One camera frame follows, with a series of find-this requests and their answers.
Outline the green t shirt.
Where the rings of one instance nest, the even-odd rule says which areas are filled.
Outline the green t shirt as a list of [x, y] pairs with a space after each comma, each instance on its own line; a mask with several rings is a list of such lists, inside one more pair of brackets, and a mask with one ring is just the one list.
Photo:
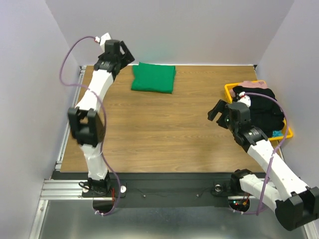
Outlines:
[[134, 80], [131, 90], [172, 94], [176, 67], [140, 62], [132, 67]]

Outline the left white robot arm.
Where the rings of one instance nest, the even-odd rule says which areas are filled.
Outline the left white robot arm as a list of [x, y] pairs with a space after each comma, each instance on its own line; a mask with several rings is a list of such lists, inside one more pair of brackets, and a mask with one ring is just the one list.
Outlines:
[[123, 41], [101, 40], [104, 52], [98, 57], [89, 86], [78, 104], [69, 108], [68, 119], [73, 139], [79, 144], [88, 168], [87, 182], [80, 186], [85, 192], [99, 196], [110, 193], [109, 169], [103, 156], [102, 144], [106, 134], [106, 119], [100, 118], [103, 99], [119, 72], [134, 61]]

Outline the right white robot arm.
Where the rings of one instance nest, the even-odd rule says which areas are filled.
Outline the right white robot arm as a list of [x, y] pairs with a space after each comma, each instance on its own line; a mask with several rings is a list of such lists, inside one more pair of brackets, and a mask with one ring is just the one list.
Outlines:
[[214, 120], [217, 114], [221, 114], [217, 124], [232, 132], [236, 143], [262, 167], [265, 178], [273, 183], [268, 185], [248, 169], [236, 170], [229, 182], [231, 192], [245, 192], [258, 198], [288, 231], [317, 220], [318, 187], [309, 187], [274, 151], [264, 132], [252, 124], [249, 107], [243, 102], [229, 104], [219, 100], [208, 112], [208, 120]]

